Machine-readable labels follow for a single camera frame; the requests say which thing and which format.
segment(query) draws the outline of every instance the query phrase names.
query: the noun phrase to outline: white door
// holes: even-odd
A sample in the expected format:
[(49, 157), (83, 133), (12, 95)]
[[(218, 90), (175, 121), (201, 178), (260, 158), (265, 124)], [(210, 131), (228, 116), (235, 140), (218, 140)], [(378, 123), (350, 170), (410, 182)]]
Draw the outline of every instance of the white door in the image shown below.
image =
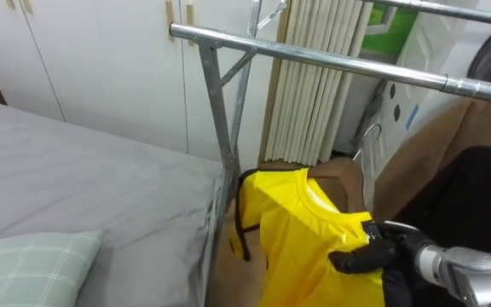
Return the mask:
[(19, 0), (0, 0), (0, 90), (11, 107), (63, 120)]
[(165, 0), (23, 1), (66, 121), (187, 152), (182, 42)]
[[(278, 3), (278, 0), (264, 0), (260, 19), (273, 12)], [(196, 26), (205, 26), (239, 35), (246, 34), (247, 21), (251, 13), (251, 0), (181, 0), (181, 4), (182, 16), (187, 16), (187, 5), (193, 5), (194, 24)], [(278, 20), (273, 20), (257, 33), (257, 37), (275, 41), (277, 28)], [(221, 76), (243, 54), (237, 50), (219, 49)], [(185, 43), (183, 55), (189, 153), (207, 159), (220, 160), (198, 46)], [(271, 57), (257, 55), (251, 65), (239, 139), (240, 162), (244, 170), (257, 166), (270, 73), (272, 72), (272, 60)], [(240, 74), (237, 74), (233, 81), (225, 85), (224, 88), (229, 129), (238, 91), (239, 76)]]

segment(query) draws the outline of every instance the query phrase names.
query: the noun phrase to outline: clothes rack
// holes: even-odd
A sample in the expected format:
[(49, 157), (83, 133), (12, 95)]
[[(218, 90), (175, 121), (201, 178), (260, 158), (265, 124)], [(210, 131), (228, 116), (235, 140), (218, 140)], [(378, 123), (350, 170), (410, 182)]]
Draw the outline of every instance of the clothes rack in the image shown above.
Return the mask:
[[(426, 3), (418, 0), (362, 0), (366, 2), (382, 3), (419, 11), (453, 16), (468, 20), (477, 20), (491, 23), (491, 13), (474, 9), (461, 9), (436, 3)], [(423, 72), (405, 67), (362, 60), (354, 57), (335, 55), (312, 49), (291, 46), (255, 38), (257, 30), (265, 26), (280, 14), (287, 5), (287, 0), (280, 0), (280, 4), (259, 23), (259, 13), (262, 0), (252, 0), (251, 17), (246, 28), (246, 35), (234, 35), (204, 28), (201, 26), (186, 26), (172, 23), (170, 35), (184, 38), (198, 44), (200, 60), (205, 76), (205, 83), (210, 99), (211, 112), (216, 127), (217, 141), (223, 164), (222, 188), (217, 202), (217, 231), (215, 240), (218, 240), (222, 229), (222, 221), (230, 201), (236, 195), (236, 187), (240, 176), (240, 160), (238, 154), (238, 136), (240, 121), (243, 113), (247, 90), (247, 81), (251, 67), (251, 60), (256, 55), (267, 55), (283, 60), (296, 61), (319, 67), (338, 69), (345, 72), (383, 78), (404, 84), (416, 85), (427, 89), (439, 90), (458, 96), (475, 97), (491, 101), (491, 83), (471, 78), (449, 76)], [(221, 77), (217, 49), (230, 48), (244, 51), (244, 55)], [(236, 74), (240, 74), (239, 91), (236, 97), (234, 120), (229, 133), (225, 111), (222, 88)], [(214, 275), (216, 251), (211, 250), (210, 274)]]

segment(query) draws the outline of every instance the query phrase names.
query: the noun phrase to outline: yellow shirt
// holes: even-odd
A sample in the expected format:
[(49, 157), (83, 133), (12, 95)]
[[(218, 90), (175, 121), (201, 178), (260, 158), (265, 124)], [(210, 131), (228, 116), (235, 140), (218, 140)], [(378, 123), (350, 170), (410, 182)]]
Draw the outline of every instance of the yellow shirt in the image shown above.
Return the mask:
[(241, 184), (236, 206), (234, 253), (249, 260), (243, 234), (260, 228), (268, 258), (260, 306), (384, 306), (381, 269), (346, 275), (327, 258), (368, 244), (362, 223), (370, 214), (339, 212), (308, 179), (308, 169), (252, 173)]

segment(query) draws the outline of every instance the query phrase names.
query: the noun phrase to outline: bed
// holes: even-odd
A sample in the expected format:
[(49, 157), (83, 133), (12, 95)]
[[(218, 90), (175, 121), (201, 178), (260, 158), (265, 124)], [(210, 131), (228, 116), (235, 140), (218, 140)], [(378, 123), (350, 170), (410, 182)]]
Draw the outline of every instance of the bed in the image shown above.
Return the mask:
[(104, 233), (77, 306), (201, 306), (222, 165), (0, 105), (0, 238)]

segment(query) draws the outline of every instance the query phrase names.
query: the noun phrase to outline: plaid pillowcase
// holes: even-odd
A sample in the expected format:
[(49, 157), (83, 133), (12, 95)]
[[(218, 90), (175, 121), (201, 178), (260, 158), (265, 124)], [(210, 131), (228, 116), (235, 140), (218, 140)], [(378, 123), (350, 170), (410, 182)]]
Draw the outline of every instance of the plaid pillowcase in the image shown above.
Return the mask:
[(101, 239), (101, 232), (1, 239), (0, 306), (74, 306)]

